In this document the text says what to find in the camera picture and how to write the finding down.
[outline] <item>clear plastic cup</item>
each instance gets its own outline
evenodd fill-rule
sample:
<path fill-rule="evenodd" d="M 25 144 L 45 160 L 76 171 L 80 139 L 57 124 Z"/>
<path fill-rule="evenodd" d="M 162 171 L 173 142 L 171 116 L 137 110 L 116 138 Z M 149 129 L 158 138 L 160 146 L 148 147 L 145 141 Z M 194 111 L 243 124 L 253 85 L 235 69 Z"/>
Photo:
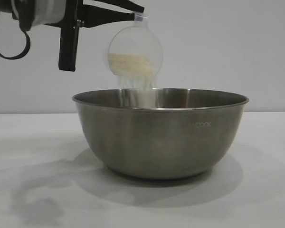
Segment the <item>clear plastic cup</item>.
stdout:
<path fill-rule="evenodd" d="M 148 17 L 136 13 L 133 26 L 122 29 L 112 39 L 108 49 L 108 66 L 120 79 L 133 82 L 154 81 L 163 61 L 162 46 L 148 29 Z"/>

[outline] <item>white wall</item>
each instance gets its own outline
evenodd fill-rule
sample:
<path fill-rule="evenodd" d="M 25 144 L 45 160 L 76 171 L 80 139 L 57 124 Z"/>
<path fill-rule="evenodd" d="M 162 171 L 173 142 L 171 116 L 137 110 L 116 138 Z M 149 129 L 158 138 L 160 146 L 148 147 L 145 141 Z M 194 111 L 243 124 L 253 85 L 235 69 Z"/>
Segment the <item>white wall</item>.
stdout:
<path fill-rule="evenodd" d="M 136 0 L 164 48 L 158 87 L 205 88 L 247 95 L 248 111 L 285 111 L 285 0 Z M 103 63 L 122 22 L 82 29 L 77 71 L 59 72 L 59 31 L 39 26 L 32 50 L 0 59 L 0 113 L 75 112 L 71 96 L 117 88 Z M 2 15 L 0 49 L 22 50 L 17 22 Z"/>

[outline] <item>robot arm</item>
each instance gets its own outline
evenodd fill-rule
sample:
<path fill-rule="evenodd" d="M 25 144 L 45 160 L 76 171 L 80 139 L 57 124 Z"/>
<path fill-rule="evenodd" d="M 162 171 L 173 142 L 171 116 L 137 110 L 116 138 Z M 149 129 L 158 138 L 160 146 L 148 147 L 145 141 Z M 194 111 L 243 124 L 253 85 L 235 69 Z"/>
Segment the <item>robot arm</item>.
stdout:
<path fill-rule="evenodd" d="M 132 12 L 144 12 L 141 7 L 129 0 L 97 0 L 99 2 L 119 6 Z M 53 26 L 61 29 L 59 69 L 75 71 L 79 29 L 135 19 L 134 13 L 123 13 L 105 8 L 83 4 L 83 0 L 0 0 L 0 12 L 7 12 L 19 21 L 19 27 L 26 35 L 27 45 L 16 57 L 0 57 L 19 59 L 24 57 L 30 48 L 27 34 L 37 25 Z"/>

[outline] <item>bowl rim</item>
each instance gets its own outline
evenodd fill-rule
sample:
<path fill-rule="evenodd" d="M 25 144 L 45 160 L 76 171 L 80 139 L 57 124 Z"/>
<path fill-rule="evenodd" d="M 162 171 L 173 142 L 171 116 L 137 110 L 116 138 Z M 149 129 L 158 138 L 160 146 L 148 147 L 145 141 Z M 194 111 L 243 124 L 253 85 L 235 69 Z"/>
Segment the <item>bowl rim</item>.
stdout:
<path fill-rule="evenodd" d="M 195 91 L 209 91 L 209 92 L 218 92 L 218 93 L 225 93 L 225 94 L 232 94 L 237 95 L 244 99 L 243 102 L 235 103 L 235 104 L 228 104 L 228 105 L 220 105 L 220 106 L 209 106 L 209 107 L 196 107 L 196 108 L 139 108 L 139 107 L 112 107 L 107 106 L 103 104 L 95 104 L 91 102 L 85 102 L 80 101 L 77 99 L 78 96 L 89 94 L 93 92 L 100 92 L 100 91 L 116 91 L 116 90 L 136 90 L 136 88 L 118 88 L 118 89 L 103 89 L 103 90 L 93 90 L 93 91 L 87 91 L 83 93 L 76 94 L 72 97 L 72 100 L 76 103 L 93 106 L 93 107 L 102 107 L 102 108 L 109 108 L 109 109 L 115 109 L 115 110 L 133 110 L 133 111 L 149 111 L 149 112 L 166 112 L 166 111 L 173 111 L 173 112 L 179 112 L 179 111 L 193 111 L 193 110 L 212 110 L 212 109 L 221 109 L 221 108 L 231 108 L 236 106 L 245 105 L 249 102 L 249 98 L 236 93 L 226 92 L 226 91 L 219 91 L 219 90 L 209 90 L 209 89 L 190 89 L 190 88 L 153 88 L 155 90 L 162 90 L 162 89 L 172 89 L 172 90 L 195 90 Z"/>

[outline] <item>white tabletop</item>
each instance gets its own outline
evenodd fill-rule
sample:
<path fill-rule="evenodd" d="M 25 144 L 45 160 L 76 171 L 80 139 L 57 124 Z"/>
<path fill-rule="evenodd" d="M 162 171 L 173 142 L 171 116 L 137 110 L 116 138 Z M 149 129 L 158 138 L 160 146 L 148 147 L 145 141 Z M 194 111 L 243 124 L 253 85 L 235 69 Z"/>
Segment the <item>white tabletop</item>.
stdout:
<path fill-rule="evenodd" d="M 76 114 L 0 115 L 0 228 L 285 228 L 285 113 L 244 113 L 212 172 L 137 182 L 103 168 Z"/>

